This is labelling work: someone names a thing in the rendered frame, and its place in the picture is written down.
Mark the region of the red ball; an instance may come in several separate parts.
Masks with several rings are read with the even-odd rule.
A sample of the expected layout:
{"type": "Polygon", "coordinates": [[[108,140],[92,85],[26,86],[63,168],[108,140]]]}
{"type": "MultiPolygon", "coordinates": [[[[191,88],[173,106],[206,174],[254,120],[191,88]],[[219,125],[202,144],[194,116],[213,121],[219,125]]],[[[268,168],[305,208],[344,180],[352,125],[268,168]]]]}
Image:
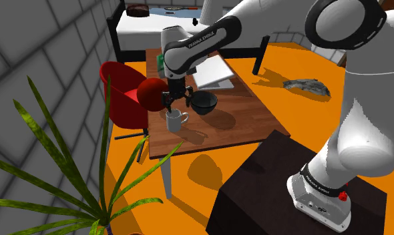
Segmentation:
{"type": "Polygon", "coordinates": [[[145,79],[137,89],[137,99],[140,105],[148,111],[164,109],[162,92],[168,91],[168,85],[159,78],[145,79]]]}

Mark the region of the black-framed bed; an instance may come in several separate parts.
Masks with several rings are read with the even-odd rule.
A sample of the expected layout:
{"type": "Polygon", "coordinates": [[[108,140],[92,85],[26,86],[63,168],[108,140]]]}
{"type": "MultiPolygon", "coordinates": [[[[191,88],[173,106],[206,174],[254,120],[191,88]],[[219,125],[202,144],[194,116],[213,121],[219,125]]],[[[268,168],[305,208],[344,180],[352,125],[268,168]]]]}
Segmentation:
{"type": "Polygon", "coordinates": [[[160,35],[165,27],[179,25],[191,34],[206,28],[201,23],[193,26],[191,18],[179,17],[178,14],[169,16],[165,14],[163,9],[157,10],[160,12],[159,14],[150,14],[148,17],[131,17],[127,15],[125,1],[120,0],[113,15],[107,18],[118,62],[147,60],[147,49],[161,47],[160,35]]]}

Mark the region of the dark robot stand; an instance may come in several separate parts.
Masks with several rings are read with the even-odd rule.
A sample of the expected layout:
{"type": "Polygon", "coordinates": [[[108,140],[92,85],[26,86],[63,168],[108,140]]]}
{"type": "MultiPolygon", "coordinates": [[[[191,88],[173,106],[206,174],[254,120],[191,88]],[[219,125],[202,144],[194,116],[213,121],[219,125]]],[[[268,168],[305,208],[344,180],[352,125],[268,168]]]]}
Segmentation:
{"type": "Polygon", "coordinates": [[[352,218],[343,233],[295,208],[286,181],[314,156],[274,130],[219,189],[208,235],[383,235],[387,195],[360,178],[348,185],[352,218]]]}

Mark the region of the green potted plant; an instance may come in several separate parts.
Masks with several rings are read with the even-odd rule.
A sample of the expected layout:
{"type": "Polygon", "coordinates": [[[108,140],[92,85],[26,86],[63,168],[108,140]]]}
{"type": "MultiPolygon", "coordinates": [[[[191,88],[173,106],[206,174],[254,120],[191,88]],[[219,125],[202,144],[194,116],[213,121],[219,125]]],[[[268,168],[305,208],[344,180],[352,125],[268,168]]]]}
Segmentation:
{"type": "Polygon", "coordinates": [[[34,186],[37,186],[38,188],[41,188],[49,192],[51,195],[61,198],[80,208],[79,210],[76,210],[71,208],[46,206],[46,205],[35,204],[31,202],[0,199],[0,207],[17,208],[22,210],[39,212],[43,214],[55,214],[55,215],[64,215],[70,217],[69,220],[61,220],[58,222],[52,222],[49,224],[32,227],[26,230],[14,232],[10,235],[32,235],[34,233],[50,230],[52,228],[55,228],[56,230],[48,233],[47,235],[66,235],[69,234],[70,232],[74,232],[82,228],[89,228],[89,235],[114,235],[111,227],[112,220],[143,204],[163,202],[159,198],[144,198],[123,207],[117,212],[112,212],[115,202],[118,201],[120,197],[122,197],[127,191],[132,189],[134,186],[138,185],[140,182],[146,179],[151,173],[156,171],[161,165],[163,165],[166,161],[168,161],[170,157],[181,146],[180,144],[178,144],[155,166],[150,168],[147,172],[142,174],[140,177],[138,177],[132,183],[127,185],[125,188],[121,189],[120,186],[122,185],[126,177],[126,174],[130,170],[134,158],[138,153],[138,151],[140,150],[140,146],[144,144],[144,142],[147,140],[147,137],[142,138],[138,143],[138,145],[136,146],[136,148],[134,149],[134,151],[132,152],[127,164],[125,165],[121,175],[119,176],[114,186],[109,202],[106,202],[105,193],[104,193],[104,174],[105,174],[106,148],[108,142],[108,128],[109,128],[109,119],[110,119],[109,112],[110,112],[111,88],[112,88],[111,85],[112,80],[110,78],[108,78],[107,80],[106,109],[104,116],[104,127],[103,127],[101,152],[100,152],[100,165],[99,165],[100,198],[99,199],[96,199],[93,196],[93,194],[90,192],[90,190],[87,188],[87,184],[83,180],[69,152],[69,149],[65,141],[63,140],[35,84],[31,80],[31,78],[28,78],[27,80],[47,120],[48,126],[53,132],[57,144],[54,144],[50,140],[49,136],[31,117],[31,115],[27,112],[27,110],[16,100],[13,102],[15,109],[19,112],[19,115],[21,116],[23,121],[25,121],[27,126],[33,132],[33,134],[38,139],[40,144],[44,147],[44,149],[47,151],[47,153],[51,156],[53,161],[57,164],[57,166],[64,174],[64,176],[70,181],[72,186],[81,194],[83,200],[79,200],[74,196],[68,194],[67,192],[64,192],[63,190],[39,179],[38,177],[0,160],[1,170],[8,172],[18,178],[21,178],[22,180],[25,180],[26,182],[29,182],[30,184],[33,184],[34,186]]]}

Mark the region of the red chair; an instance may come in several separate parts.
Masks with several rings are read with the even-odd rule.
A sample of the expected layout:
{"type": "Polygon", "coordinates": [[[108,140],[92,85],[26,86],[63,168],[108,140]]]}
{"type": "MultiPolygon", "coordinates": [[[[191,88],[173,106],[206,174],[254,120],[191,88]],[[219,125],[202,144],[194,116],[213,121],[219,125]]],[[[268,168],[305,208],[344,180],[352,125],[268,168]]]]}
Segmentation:
{"type": "Polygon", "coordinates": [[[137,99],[137,89],[146,76],[134,68],[117,61],[106,61],[100,67],[100,77],[107,97],[108,78],[111,79],[109,117],[119,128],[142,132],[115,137],[115,140],[136,136],[146,137],[148,133],[148,111],[137,99]]]}

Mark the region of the white laptop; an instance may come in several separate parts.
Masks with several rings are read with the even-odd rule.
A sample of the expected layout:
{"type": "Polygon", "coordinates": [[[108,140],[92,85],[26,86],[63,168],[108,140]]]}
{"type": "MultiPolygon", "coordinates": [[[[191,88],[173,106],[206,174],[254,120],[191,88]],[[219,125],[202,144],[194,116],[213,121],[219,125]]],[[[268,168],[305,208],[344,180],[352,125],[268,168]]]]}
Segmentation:
{"type": "Polygon", "coordinates": [[[233,89],[234,72],[219,55],[207,58],[196,66],[194,82],[199,90],[233,89]]]}

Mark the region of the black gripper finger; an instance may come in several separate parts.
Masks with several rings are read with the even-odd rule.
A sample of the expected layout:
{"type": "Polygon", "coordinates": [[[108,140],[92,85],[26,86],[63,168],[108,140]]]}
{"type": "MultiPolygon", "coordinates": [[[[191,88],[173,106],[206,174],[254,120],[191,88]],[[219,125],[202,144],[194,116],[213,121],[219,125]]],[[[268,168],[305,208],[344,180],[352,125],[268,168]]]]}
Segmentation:
{"type": "Polygon", "coordinates": [[[171,113],[172,112],[171,105],[172,105],[173,99],[170,95],[170,92],[169,91],[162,91],[161,96],[162,96],[162,105],[168,110],[169,113],[171,113]]]}
{"type": "Polygon", "coordinates": [[[194,90],[190,85],[186,86],[185,89],[188,92],[188,95],[184,94],[183,97],[186,99],[186,107],[190,107],[190,102],[194,97],[194,90]]]}

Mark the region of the wooden table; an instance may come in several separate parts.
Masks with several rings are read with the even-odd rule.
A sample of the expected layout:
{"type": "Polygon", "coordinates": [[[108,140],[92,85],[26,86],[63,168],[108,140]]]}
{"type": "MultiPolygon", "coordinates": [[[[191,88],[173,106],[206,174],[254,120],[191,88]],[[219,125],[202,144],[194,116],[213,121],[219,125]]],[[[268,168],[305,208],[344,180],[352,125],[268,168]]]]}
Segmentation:
{"type": "MultiPolygon", "coordinates": [[[[161,49],[146,50],[146,75],[148,78],[157,76],[156,56],[161,49]]],[[[233,62],[254,62],[254,59],[225,59],[225,64],[234,72],[230,78],[234,88],[212,90],[218,103],[214,110],[206,115],[198,115],[191,107],[186,107],[185,101],[175,101],[173,108],[190,114],[188,122],[183,124],[179,132],[171,133],[166,127],[166,109],[158,112],[148,112],[149,125],[149,159],[163,158],[180,142],[181,147],[173,154],[203,153],[264,141],[268,135],[277,130],[290,136],[284,126],[275,118],[271,111],[260,101],[255,93],[248,87],[238,74],[237,64],[233,62]]],[[[172,197],[172,171],[171,158],[161,165],[164,197],[172,197]]],[[[215,190],[227,181],[232,174],[222,172],[214,167],[214,162],[198,160],[198,167],[192,167],[192,180],[203,180],[203,186],[210,186],[215,190]]]]}

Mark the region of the white mug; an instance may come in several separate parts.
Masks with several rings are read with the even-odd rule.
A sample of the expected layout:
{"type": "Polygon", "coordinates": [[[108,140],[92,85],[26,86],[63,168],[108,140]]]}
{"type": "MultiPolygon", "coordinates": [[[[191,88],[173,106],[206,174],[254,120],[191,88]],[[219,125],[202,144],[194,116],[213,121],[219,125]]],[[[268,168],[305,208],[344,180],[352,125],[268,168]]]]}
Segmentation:
{"type": "Polygon", "coordinates": [[[181,112],[178,109],[171,109],[166,112],[166,127],[169,132],[179,132],[182,124],[189,119],[189,113],[181,112]]]}

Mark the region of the grey crumpled cloth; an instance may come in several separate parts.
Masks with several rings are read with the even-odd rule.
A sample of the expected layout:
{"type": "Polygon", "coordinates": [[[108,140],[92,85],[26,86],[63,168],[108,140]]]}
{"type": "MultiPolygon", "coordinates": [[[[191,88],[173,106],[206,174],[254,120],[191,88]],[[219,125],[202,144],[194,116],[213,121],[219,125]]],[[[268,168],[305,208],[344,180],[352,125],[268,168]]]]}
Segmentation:
{"type": "Polygon", "coordinates": [[[284,81],[282,84],[285,89],[299,88],[317,95],[331,96],[328,87],[317,79],[294,79],[284,81]]]}

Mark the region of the black bowl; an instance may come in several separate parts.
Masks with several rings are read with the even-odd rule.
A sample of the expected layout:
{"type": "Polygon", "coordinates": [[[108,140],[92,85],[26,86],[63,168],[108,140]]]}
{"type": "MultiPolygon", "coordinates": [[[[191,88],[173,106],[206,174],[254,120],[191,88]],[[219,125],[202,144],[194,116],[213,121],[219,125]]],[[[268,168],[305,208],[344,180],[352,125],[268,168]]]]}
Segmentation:
{"type": "Polygon", "coordinates": [[[196,91],[191,99],[191,107],[198,115],[206,115],[214,110],[217,97],[208,91],[196,91]]]}

